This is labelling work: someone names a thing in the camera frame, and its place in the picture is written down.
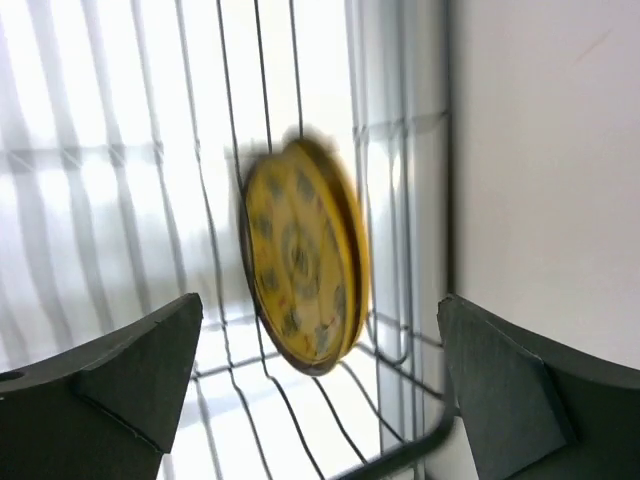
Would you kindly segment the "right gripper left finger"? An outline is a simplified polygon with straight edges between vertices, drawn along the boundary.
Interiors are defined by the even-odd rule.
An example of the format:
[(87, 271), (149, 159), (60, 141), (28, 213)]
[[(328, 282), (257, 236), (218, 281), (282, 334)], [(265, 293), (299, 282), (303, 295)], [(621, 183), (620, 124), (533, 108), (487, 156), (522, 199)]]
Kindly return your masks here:
[(201, 299), (189, 293), (2, 373), (2, 478), (156, 478), (174, 444), (202, 319)]

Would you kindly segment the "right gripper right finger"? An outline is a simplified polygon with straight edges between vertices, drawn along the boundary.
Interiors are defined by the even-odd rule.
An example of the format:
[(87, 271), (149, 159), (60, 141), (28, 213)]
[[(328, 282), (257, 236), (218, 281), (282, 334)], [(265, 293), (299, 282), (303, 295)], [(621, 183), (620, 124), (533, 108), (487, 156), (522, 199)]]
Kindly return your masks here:
[(437, 322), (479, 478), (638, 478), (638, 370), (455, 295)]

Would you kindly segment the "yellow patterned plate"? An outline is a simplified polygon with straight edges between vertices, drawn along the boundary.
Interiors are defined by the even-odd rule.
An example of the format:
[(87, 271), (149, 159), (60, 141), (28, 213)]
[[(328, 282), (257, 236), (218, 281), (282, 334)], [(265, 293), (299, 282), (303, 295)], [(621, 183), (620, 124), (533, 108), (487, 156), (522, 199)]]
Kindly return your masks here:
[(305, 375), (328, 373), (359, 339), (371, 295), (365, 222), (339, 157), (317, 135), (258, 152), (238, 229), (256, 313), (277, 351)]

